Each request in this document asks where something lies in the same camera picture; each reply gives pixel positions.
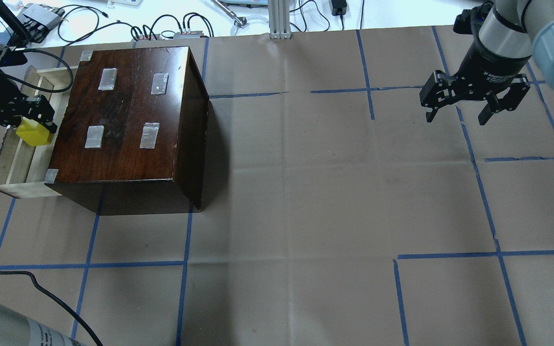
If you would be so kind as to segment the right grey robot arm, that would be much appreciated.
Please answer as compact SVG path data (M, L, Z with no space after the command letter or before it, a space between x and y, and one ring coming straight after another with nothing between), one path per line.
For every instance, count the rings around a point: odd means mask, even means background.
M463 10L453 31L473 42L459 70L431 73L419 96L427 122L458 101L486 101L480 125L502 111L514 111L530 89L522 69L533 58L554 90L554 0L487 0Z

